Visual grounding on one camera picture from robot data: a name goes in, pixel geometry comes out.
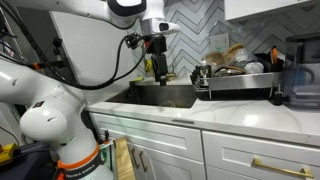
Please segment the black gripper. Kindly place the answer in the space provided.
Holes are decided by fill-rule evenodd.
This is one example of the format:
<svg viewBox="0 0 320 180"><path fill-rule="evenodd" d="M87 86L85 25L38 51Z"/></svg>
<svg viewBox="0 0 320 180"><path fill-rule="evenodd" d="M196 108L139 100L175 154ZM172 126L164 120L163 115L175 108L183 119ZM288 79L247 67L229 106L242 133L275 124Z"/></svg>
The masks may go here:
<svg viewBox="0 0 320 180"><path fill-rule="evenodd" d="M164 36L151 36L146 42L147 53L151 55L155 80L160 81L160 86L166 86L166 74L168 73L165 52L167 51L166 38Z"/></svg>

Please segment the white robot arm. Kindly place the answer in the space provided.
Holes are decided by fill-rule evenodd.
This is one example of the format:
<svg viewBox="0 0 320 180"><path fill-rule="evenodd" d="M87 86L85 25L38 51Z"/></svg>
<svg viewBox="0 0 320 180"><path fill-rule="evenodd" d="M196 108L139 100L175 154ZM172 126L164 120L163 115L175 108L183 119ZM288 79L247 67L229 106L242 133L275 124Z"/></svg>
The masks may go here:
<svg viewBox="0 0 320 180"><path fill-rule="evenodd" d="M124 41L129 45L141 40L146 42L155 80L166 84L165 36L177 32L180 26L166 19L164 0L1 0L1 8L16 22L38 57L49 67L51 62L14 11L16 6L92 18L121 30L139 21L142 33L135 39L127 36ZM90 87L72 83L60 73L50 78L7 55L1 57L0 66L1 101L28 107L20 120L21 131L32 140L50 144L58 154L57 166L62 171L58 179L114 180L92 130L81 120L86 106L84 92Z"/></svg>

